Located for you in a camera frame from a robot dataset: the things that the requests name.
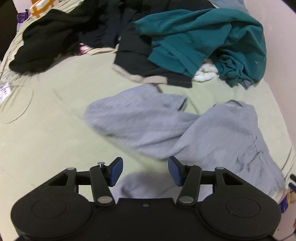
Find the light green bed blanket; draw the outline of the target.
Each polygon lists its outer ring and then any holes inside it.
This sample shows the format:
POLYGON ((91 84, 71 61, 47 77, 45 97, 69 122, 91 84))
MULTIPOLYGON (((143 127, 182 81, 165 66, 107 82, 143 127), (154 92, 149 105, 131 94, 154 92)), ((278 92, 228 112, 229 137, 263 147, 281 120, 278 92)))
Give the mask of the light green bed blanket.
MULTIPOLYGON (((123 175, 166 172, 167 163, 119 146, 95 133, 83 120, 88 104, 126 89, 132 82, 112 68, 114 54, 60 59, 36 75, 18 75, 8 65, 23 44, 26 20, 11 42, 1 64, 1 83, 13 88, 1 104, 1 236, 15 240, 11 222, 14 203, 67 167, 88 170, 99 161, 124 160, 123 175)), ((254 106, 258 125, 273 160, 288 178, 295 172, 295 151, 280 108, 266 81, 244 89, 214 79, 192 88, 160 85, 165 93, 184 95, 186 110, 202 114, 218 102, 231 99, 254 106)))

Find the white fluffy cloth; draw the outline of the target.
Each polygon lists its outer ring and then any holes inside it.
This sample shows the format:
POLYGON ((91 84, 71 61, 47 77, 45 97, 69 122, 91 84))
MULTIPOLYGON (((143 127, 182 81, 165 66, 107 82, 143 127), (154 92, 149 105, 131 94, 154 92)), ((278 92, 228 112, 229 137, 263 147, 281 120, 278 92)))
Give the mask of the white fluffy cloth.
POLYGON ((203 64, 199 68, 199 70, 196 72, 194 77, 192 78, 193 81, 196 82, 206 82, 213 78, 218 78, 219 72, 212 60, 205 59, 203 61, 203 64))

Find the black garment with beige trim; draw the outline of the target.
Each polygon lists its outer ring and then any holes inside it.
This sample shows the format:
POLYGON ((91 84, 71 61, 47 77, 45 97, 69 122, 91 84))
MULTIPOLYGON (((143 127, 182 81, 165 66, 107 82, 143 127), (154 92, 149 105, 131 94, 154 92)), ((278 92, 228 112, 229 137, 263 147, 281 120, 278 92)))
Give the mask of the black garment with beige trim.
POLYGON ((129 23, 122 31, 112 68, 125 78, 137 83, 192 87, 190 77, 171 72, 151 63, 148 60, 151 52, 151 37, 140 34, 135 24, 129 23))

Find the dark navy garment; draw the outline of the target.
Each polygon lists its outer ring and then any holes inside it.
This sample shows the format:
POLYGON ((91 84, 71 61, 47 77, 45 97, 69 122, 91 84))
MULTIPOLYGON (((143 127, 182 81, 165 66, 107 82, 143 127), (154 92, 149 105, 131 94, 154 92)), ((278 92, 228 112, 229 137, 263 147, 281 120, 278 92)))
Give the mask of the dark navy garment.
POLYGON ((93 48, 114 48, 123 29, 144 16, 186 9, 213 9, 210 1, 99 1, 83 28, 79 41, 93 48))

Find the black fuzzy garment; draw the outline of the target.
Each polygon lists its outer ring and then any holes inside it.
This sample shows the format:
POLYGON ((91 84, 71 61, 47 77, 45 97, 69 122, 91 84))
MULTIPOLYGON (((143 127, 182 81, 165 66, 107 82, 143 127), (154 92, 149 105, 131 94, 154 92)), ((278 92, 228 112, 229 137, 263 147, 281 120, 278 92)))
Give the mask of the black fuzzy garment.
POLYGON ((79 33, 89 19, 89 11, 81 6, 68 14, 50 10, 24 30, 23 45, 9 68, 21 74, 47 70, 60 54, 78 45, 79 33))

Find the teal sweatshirt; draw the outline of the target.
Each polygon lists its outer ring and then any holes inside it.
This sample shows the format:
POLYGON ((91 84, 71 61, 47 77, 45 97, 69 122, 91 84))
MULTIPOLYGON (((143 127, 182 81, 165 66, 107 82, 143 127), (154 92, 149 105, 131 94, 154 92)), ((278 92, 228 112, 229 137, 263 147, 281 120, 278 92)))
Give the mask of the teal sweatshirt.
POLYGON ((266 69, 263 27, 236 9, 177 9, 151 14, 135 22, 152 39, 148 60, 166 70, 193 78, 210 59, 220 78, 233 87, 259 83, 266 69))

